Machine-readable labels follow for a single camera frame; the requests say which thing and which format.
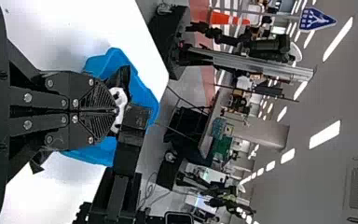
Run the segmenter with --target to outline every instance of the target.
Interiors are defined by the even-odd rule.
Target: triangular sign
[[[302,32],[309,32],[334,26],[336,23],[336,19],[325,15],[322,11],[314,7],[305,7],[301,13],[298,29]]]

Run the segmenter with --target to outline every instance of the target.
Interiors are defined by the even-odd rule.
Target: bolt
[[[93,137],[90,137],[89,138],[89,144],[91,145],[91,144],[93,144],[94,143],[94,138]]]
[[[0,79],[1,80],[7,80],[7,72],[0,71]]]
[[[30,130],[32,128],[32,122],[30,120],[26,120],[24,121],[24,125],[23,125],[25,130]]]
[[[61,100],[62,107],[66,107],[66,100]]]
[[[61,118],[61,123],[65,124],[66,121],[68,121],[68,120],[66,119],[66,117],[62,117],[62,118]]]
[[[0,151],[5,151],[7,149],[7,145],[5,143],[0,144]]]
[[[48,144],[51,144],[52,142],[53,142],[53,137],[52,136],[47,136],[46,137],[46,142],[48,143]]]
[[[54,86],[53,80],[49,79],[49,80],[48,80],[48,87],[51,88],[51,87],[53,87],[53,86]]]
[[[79,101],[77,99],[75,99],[73,102],[72,102],[72,105],[77,108],[79,106]]]
[[[76,116],[76,115],[74,115],[73,117],[72,117],[72,122],[73,123],[77,123],[79,121],[79,118]]]
[[[24,95],[24,102],[29,104],[32,101],[32,95],[30,93],[25,93]]]

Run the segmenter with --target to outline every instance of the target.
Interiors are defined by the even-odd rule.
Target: ceiling
[[[273,119],[288,106],[281,121],[290,125],[285,151],[295,148],[296,155],[280,164],[285,151],[258,150],[255,170],[277,162],[274,170],[247,184],[254,188],[251,206],[260,224],[342,223],[346,168],[358,155],[358,1],[318,0],[315,6],[338,23],[317,31],[303,50],[304,60],[297,66],[317,66],[317,73],[299,96],[300,103],[274,102]],[[353,27],[322,63],[324,51],[351,16]],[[301,34],[297,41],[301,48],[306,37]],[[298,86],[286,85],[284,93],[293,96]],[[339,119],[339,136],[309,150],[310,138]]]

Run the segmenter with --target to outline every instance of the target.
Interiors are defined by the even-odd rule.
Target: machine
[[[135,168],[151,108],[117,105],[111,85],[87,73],[36,69],[7,40],[0,8],[0,213],[6,184],[24,165],[40,172],[51,152],[97,145],[115,127],[114,166],[106,168],[94,202],[80,207],[74,223],[193,222],[188,214],[153,218],[138,211],[142,175]]]

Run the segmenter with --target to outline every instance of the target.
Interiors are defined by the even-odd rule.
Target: blue plastic bin
[[[101,80],[105,80],[113,76],[116,71],[124,65],[131,66],[131,102],[152,109],[152,115],[148,123],[151,125],[158,116],[158,100],[153,92],[148,89],[138,77],[138,71],[121,49],[111,48],[105,55],[89,58],[83,71],[88,72]],[[116,147],[116,138],[106,137],[100,144],[95,146],[64,151],[62,154],[80,161],[112,167],[114,165],[113,161],[116,154]]]

